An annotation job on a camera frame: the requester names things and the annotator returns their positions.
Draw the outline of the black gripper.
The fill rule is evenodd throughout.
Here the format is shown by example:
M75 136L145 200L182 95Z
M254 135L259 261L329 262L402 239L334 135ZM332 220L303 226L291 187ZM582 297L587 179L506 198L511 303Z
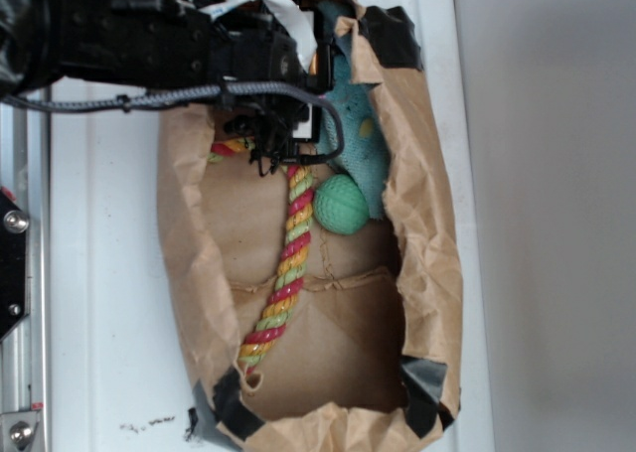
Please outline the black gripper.
M212 80L230 82L284 82L313 95L333 88L333 54L329 36L317 10L302 12L317 48L304 69L298 59L299 42L269 11L234 10L213 24ZM260 178L274 174L282 165L287 147L316 142L320 138L322 109L291 96L274 93L226 94L215 108L233 114L215 119L223 124L219 142L247 142L249 163ZM269 167L263 167L261 147L269 147Z

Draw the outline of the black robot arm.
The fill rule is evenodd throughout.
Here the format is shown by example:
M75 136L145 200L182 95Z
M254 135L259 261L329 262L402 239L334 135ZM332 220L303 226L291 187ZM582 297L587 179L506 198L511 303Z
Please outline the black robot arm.
M47 113L234 110L262 173L304 154L299 128L327 113L330 50L298 0L1 0L1 99Z

